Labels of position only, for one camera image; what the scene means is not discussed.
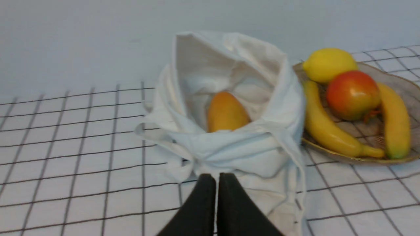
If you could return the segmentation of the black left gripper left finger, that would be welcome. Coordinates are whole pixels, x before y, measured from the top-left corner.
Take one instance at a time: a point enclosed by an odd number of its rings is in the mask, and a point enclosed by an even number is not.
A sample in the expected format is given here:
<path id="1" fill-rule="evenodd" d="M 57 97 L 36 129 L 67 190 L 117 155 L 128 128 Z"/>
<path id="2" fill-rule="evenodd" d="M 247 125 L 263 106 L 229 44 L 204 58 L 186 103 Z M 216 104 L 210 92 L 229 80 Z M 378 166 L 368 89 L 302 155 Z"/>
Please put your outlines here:
<path id="1" fill-rule="evenodd" d="M 201 174 L 191 194 L 159 236 L 213 236 L 216 181 Z"/>

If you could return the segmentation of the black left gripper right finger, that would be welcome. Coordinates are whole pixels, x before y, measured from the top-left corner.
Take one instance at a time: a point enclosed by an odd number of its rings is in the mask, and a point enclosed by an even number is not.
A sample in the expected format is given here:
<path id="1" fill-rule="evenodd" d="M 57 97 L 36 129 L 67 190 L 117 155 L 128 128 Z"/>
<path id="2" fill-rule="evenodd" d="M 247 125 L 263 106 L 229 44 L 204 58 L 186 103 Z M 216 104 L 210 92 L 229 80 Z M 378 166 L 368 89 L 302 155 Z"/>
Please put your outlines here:
<path id="1" fill-rule="evenodd" d="M 282 236 L 232 173 L 221 173 L 217 208 L 219 236 Z"/>

